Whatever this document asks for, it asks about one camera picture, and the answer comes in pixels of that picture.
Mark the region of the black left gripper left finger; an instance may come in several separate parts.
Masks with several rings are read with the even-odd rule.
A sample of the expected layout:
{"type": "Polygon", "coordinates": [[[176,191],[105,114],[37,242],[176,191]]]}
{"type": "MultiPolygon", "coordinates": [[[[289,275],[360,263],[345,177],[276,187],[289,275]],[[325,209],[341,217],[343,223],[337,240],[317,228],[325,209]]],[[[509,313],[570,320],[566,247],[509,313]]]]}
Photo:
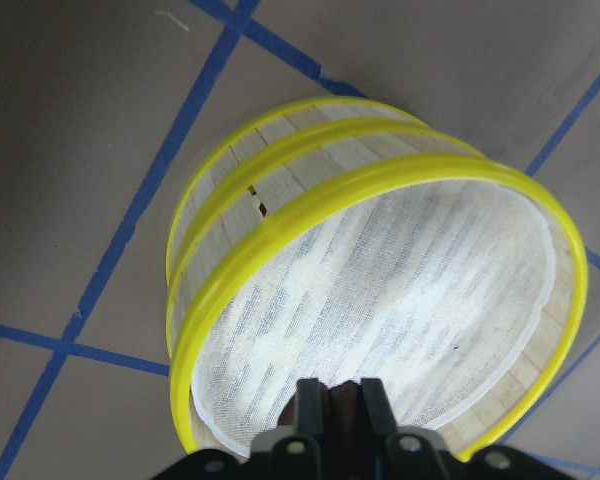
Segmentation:
{"type": "Polygon", "coordinates": [[[276,426],[252,441],[250,479],[323,479],[325,438],[321,384],[317,379],[296,383],[292,425],[276,426]]]}

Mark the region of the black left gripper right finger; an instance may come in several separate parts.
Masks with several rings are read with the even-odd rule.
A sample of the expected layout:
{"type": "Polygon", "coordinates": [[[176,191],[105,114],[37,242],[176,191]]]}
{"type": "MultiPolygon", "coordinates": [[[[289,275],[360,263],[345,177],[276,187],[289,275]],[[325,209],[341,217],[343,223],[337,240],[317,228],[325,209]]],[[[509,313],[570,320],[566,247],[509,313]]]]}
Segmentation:
{"type": "Polygon", "coordinates": [[[433,431],[399,426],[383,383],[362,378],[361,392],[371,428],[375,479],[449,479],[440,451],[446,447],[433,431]]]}

